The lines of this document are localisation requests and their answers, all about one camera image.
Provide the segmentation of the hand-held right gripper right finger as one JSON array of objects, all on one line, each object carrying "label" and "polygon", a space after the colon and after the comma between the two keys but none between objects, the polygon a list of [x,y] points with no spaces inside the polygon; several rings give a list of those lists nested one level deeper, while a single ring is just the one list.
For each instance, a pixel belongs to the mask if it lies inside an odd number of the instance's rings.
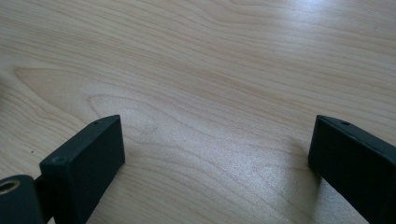
[{"label": "hand-held right gripper right finger", "polygon": [[309,166],[370,224],[396,224],[396,147],[340,119],[318,115]]}]

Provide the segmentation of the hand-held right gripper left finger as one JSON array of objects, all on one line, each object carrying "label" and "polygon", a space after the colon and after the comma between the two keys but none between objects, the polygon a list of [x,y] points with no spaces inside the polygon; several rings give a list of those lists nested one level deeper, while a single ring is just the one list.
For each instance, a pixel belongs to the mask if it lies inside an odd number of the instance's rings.
[{"label": "hand-held right gripper left finger", "polygon": [[39,163],[44,219],[85,224],[124,163],[120,116],[87,125]]}]

